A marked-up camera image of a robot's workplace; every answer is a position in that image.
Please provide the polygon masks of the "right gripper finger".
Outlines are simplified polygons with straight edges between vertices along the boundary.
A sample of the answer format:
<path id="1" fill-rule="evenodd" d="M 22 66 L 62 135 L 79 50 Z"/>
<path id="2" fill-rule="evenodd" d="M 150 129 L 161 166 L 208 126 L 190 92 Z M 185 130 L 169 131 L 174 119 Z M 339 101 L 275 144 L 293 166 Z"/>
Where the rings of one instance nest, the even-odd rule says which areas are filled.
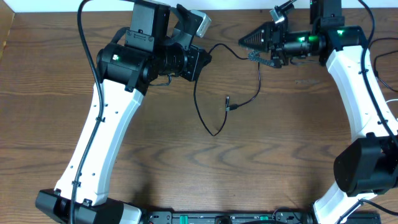
<path id="1" fill-rule="evenodd" d="M 278 60 L 275 59 L 264 59 L 260 56 L 261 51 L 258 50 L 253 50 L 252 52 L 248 53 L 248 59 L 253 61 L 253 62 L 257 62 L 263 65 L 267 65 L 268 67 L 272 67 L 272 68 L 281 68 L 282 65 Z"/>
<path id="2" fill-rule="evenodd" d="M 248 35 L 240 38 L 238 44 L 251 50 L 258 50 L 260 52 L 269 51 L 270 42 L 270 24 L 262 24 Z"/>

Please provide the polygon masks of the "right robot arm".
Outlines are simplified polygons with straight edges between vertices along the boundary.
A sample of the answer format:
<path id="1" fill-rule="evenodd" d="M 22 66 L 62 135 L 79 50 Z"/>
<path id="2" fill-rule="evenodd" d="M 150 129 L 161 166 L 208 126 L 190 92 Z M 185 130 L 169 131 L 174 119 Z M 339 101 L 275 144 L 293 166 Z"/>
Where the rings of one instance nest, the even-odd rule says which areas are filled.
<path id="1" fill-rule="evenodd" d="M 351 144 L 335 159 L 335 181 L 295 223 L 371 223 L 363 204 L 397 187 L 397 120 L 391 113 L 371 64 L 371 35 L 346 26 L 340 1 L 311 1 L 308 31 L 289 31 L 292 1 L 271 10 L 272 20 L 242 37 L 249 59 L 273 68 L 293 58 L 317 56 L 334 79 L 351 130 Z"/>

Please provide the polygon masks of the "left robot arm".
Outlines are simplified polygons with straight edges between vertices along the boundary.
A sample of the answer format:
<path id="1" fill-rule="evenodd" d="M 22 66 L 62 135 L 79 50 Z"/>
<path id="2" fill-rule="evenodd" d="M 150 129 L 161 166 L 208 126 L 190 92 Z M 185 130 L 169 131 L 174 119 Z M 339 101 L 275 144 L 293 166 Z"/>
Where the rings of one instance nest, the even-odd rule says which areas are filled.
<path id="1" fill-rule="evenodd" d="M 127 127 L 148 87 L 159 76 L 190 82 L 211 62 L 193 45 L 211 19 L 201 11 L 157 1 L 135 1 L 131 24 L 120 28 L 96 58 L 90 110 L 72 158 L 35 206 L 58 223 L 139 223 L 142 210 L 109 198 L 113 167 Z"/>

